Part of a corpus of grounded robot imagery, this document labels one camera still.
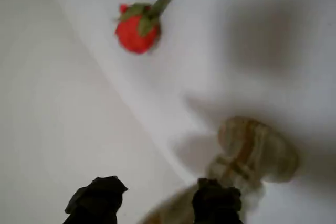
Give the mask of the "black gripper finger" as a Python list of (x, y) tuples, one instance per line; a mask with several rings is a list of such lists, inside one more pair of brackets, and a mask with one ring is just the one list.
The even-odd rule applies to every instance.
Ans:
[(217, 180), (199, 178), (193, 196), (194, 223), (240, 224), (241, 192), (223, 187)]
[(117, 176), (97, 177), (71, 197), (65, 213), (67, 224), (117, 223), (117, 212), (128, 190)]

